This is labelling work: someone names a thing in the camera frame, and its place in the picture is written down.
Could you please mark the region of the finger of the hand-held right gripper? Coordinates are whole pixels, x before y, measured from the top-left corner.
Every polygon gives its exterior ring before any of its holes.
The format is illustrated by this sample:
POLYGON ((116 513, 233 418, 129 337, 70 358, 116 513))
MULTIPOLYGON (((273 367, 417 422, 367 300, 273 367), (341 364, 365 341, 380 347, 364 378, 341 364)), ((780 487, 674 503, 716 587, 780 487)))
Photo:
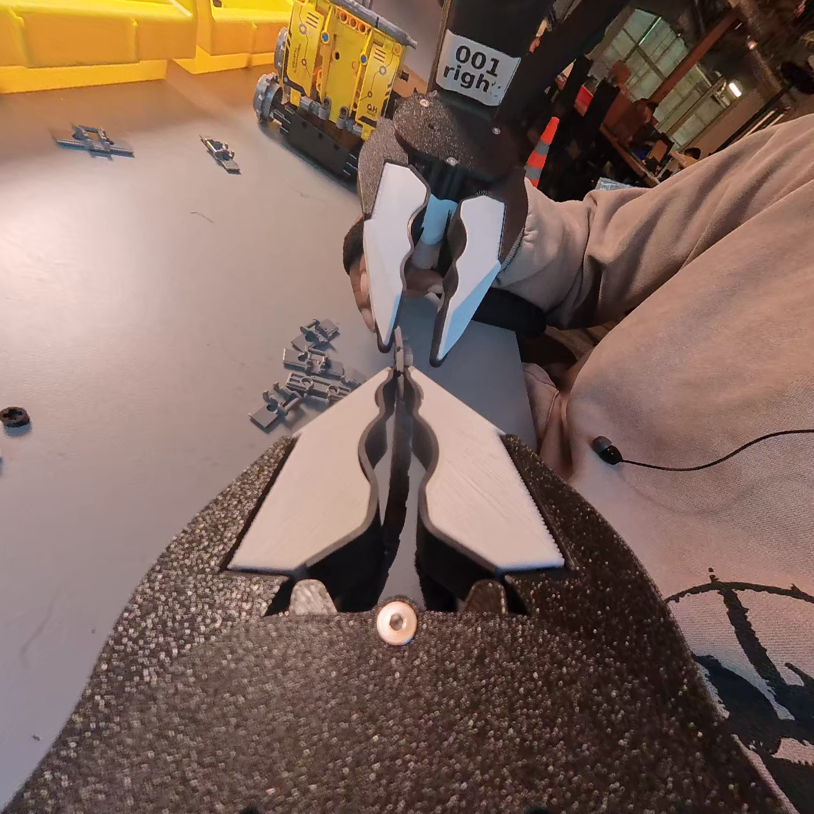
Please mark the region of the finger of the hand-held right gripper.
POLYGON ((424 179, 408 165, 386 162, 371 215, 364 223, 364 257, 379 350, 392 348, 405 291, 404 270, 414 250, 413 222, 430 198, 424 179))
POLYGON ((440 366, 462 337, 502 267, 505 202, 489 195, 464 199, 449 227, 450 264, 443 276, 430 364, 440 366))

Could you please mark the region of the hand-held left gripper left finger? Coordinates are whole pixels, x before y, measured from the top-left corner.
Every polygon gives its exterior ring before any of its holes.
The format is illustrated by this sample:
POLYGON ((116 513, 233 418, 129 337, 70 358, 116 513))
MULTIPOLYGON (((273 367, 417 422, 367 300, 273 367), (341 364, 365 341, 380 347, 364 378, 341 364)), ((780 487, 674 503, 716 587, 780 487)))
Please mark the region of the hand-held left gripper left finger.
POLYGON ((385 565, 375 467, 391 415, 386 368, 290 437, 226 569, 315 579, 337 605, 374 605, 385 565))

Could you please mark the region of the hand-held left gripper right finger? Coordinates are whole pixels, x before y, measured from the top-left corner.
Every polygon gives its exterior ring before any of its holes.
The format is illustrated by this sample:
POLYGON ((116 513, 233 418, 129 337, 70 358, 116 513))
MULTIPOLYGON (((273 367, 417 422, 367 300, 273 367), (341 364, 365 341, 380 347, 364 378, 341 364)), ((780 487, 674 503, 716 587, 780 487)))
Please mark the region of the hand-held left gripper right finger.
POLYGON ((560 571, 566 557, 516 466, 509 437, 416 368, 407 370, 418 487, 418 574, 431 605, 482 580, 560 571))

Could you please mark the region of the person's right forearm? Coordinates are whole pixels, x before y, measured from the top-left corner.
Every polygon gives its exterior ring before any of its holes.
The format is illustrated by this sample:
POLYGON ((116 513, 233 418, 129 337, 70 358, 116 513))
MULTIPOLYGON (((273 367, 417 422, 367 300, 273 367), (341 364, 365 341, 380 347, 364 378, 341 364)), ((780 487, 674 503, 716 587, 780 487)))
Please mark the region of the person's right forearm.
POLYGON ((555 202, 526 185, 528 214, 493 287, 549 324, 618 319, 680 270, 794 269, 812 256, 812 115, 743 137, 654 188, 555 202))

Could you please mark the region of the grey toy track link pair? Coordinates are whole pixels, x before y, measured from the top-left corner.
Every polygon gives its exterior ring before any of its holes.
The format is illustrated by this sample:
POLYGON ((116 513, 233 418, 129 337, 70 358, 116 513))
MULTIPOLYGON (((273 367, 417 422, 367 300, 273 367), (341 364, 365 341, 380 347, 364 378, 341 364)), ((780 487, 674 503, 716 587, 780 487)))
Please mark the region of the grey toy track link pair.
POLYGON ((102 128, 72 125, 71 133, 65 137, 52 137, 59 148, 82 151, 91 156, 134 157, 134 151, 124 143, 116 142, 102 128))

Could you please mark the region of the grey desk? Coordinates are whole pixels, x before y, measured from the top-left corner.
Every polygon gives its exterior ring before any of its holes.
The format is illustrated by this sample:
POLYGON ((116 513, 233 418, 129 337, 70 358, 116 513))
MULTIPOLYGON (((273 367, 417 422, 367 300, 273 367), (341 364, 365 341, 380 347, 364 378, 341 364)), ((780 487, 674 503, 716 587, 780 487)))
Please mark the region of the grey desk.
POLYGON ((314 319, 388 363, 341 262, 355 191, 257 126, 244 69, 2 96, 2 805, 171 539, 280 435, 249 419, 314 319), (134 157, 59 148, 102 128, 134 157), (199 136, 226 142, 240 174, 199 136))

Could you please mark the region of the person's right hand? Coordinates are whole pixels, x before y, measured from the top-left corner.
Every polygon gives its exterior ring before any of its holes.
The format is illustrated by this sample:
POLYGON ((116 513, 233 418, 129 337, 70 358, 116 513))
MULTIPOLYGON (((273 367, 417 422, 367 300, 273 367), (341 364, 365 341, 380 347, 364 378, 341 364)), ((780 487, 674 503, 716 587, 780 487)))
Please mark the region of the person's right hand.
POLYGON ((371 332, 375 331, 371 294, 363 249, 364 219, 361 217, 343 239, 342 261, 350 283, 357 310, 371 332))

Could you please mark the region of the orange traffic cone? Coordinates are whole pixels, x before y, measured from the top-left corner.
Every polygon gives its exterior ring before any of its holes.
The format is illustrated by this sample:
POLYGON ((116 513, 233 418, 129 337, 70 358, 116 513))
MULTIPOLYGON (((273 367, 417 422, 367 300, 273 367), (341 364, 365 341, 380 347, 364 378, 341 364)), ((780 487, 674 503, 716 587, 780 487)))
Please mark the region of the orange traffic cone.
POLYGON ((549 118, 548 123, 539 138, 537 144, 530 153, 525 163, 525 178, 534 188, 540 185, 543 170, 558 131, 560 119, 556 116, 549 118))

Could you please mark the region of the yellow toy robot vehicle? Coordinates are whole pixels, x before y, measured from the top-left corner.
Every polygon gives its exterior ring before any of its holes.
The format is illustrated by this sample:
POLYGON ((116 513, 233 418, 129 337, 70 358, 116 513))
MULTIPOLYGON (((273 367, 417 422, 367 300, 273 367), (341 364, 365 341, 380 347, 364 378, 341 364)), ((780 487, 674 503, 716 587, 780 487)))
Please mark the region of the yellow toy robot vehicle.
POLYGON ((261 128, 276 126, 288 145, 346 182, 355 182, 361 148, 390 117, 395 87, 418 43, 372 2, 293 2, 280 31, 275 71, 259 78, 253 108, 261 128))

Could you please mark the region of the beige printed hoodie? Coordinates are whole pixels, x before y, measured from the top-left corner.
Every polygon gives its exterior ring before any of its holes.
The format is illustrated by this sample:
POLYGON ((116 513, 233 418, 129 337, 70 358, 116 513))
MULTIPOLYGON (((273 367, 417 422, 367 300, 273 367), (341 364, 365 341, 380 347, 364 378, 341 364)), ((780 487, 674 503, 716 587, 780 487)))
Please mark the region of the beige printed hoodie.
POLYGON ((791 812, 812 812, 812 256, 693 263, 621 318, 568 384, 527 368, 541 454, 614 525, 665 597, 717 706, 791 812))

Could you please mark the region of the yellow divided parts bin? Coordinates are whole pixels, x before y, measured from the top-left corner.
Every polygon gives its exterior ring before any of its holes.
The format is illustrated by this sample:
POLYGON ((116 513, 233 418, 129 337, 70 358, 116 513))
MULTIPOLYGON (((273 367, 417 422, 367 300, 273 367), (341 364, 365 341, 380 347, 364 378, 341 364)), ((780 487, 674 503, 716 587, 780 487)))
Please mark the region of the yellow divided parts bin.
POLYGON ((197 28, 196 2, 2 1, 1 92, 161 80, 197 28))

